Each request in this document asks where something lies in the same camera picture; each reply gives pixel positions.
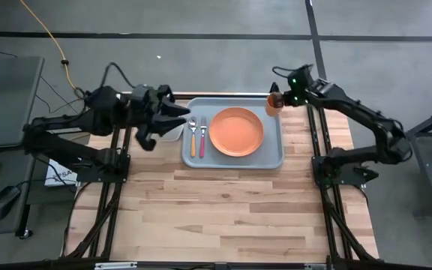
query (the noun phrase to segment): white paper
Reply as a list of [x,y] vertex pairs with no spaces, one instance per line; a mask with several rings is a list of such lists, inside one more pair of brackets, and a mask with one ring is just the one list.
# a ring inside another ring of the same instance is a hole
[[[69,181],[64,181],[64,183],[66,183],[68,185],[75,185],[76,184],[76,178],[78,176],[77,173],[71,171],[70,169],[66,168],[65,166],[59,165],[59,163],[57,163],[54,160],[49,160],[49,164],[51,164],[55,167],[55,169],[58,172],[58,175],[61,179],[69,180]],[[46,178],[47,178],[47,180],[44,182],[44,185],[47,187],[54,187],[54,186],[63,185],[63,183],[61,183],[61,181],[56,180],[58,178],[56,177],[54,169],[51,168],[50,166],[48,166]]]

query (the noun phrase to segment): fork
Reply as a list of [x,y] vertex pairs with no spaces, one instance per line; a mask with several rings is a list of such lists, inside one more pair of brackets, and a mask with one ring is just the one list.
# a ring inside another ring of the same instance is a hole
[[201,143],[199,144],[199,157],[203,158],[204,157],[204,137],[205,137],[204,132],[207,128],[205,116],[201,116],[201,125],[199,126],[199,128],[201,128]]

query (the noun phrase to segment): wheel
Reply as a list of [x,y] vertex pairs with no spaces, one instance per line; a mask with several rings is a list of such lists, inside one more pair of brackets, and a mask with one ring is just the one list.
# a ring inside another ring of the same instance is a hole
[[31,231],[30,229],[25,229],[24,230],[24,235],[21,235],[19,237],[19,239],[23,240],[23,239],[28,239],[33,235],[33,231]]

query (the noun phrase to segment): yellow cable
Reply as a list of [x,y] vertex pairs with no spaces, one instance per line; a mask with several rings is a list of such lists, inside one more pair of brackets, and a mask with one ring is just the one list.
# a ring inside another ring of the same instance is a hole
[[[52,41],[54,41],[54,43],[56,44],[56,46],[59,49],[59,52],[61,53],[61,57],[63,58],[63,60],[67,61],[66,56],[65,56],[65,52],[63,51],[63,49],[61,48],[61,46],[59,46],[58,41],[53,37],[53,34],[51,34],[50,30],[44,25],[43,22],[41,22],[41,20],[38,18],[38,16],[36,16],[36,14],[33,12],[33,10],[31,10],[31,8],[29,8],[29,6],[23,1],[23,0],[19,0],[21,2],[21,4],[29,11],[29,13],[41,24],[41,26],[43,26],[44,30],[46,30],[46,32],[48,33],[48,35],[51,37]],[[71,81],[71,77],[69,75],[69,67],[68,64],[63,64],[64,65],[64,69],[66,70],[66,78],[67,81],[69,82],[69,84],[71,85],[71,88],[73,89],[74,94],[79,98],[82,99],[83,97],[81,97],[79,95],[79,93],[76,90],[76,86],[74,86],[73,82]]]

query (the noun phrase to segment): computer mouse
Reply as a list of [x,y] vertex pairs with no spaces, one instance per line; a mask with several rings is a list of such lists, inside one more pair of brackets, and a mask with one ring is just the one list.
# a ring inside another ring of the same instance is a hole
[[6,217],[20,194],[17,186],[7,186],[0,191],[0,220]]

